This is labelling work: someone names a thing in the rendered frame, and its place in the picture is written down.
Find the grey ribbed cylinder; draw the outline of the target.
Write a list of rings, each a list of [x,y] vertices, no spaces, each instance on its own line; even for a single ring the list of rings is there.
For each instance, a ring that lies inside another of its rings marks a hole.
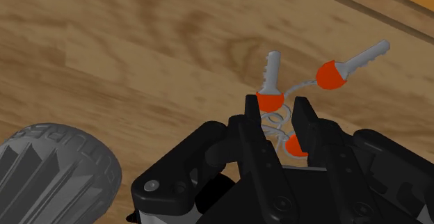
[[[38,123],[0,145],[0,224],[94,224],[114,201],[114,153],[71,126]]]

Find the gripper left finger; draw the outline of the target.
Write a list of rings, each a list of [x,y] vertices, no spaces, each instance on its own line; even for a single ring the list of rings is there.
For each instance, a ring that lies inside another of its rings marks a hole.
[[[297,224],[299,208],[261,128],[259,106],[208,121],[131,185],[138,224]]]

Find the keyring with orange-headed keys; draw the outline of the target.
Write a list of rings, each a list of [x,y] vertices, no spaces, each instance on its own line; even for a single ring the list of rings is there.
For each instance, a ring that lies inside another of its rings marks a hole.
[[[292,86],[284,92],[279,91],[277,87],[281,53],[270,51],[266,56],[262,88],[256,92],[256,96],[259,109],[263,112],[261,119],[269,122],[262,129],[266,135],[275,135],[278,140],[275,149],[282,148],[286,155],[295,159],[307,157],[307,153],[301,150],[295,132],[282,130],[283,125],[288,123],[291,118],[291,109],[284,101],[292,92],[311,85],[316,85],[324,90],[338,89],[347,82],[348,76],[356,69],[366,66],[368,62],[375,60],[378,56],[386,54],[389,49],[389,41],[381,40],[346,62],[328,61],[317,70],[315,79]]]

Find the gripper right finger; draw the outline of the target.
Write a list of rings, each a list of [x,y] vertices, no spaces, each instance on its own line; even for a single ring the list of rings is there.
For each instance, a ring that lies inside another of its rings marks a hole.
[[[372,129],[349,135],[297,97],[291,119],[309,168],[327,174],[339,220],[434,224],[434,163]]]

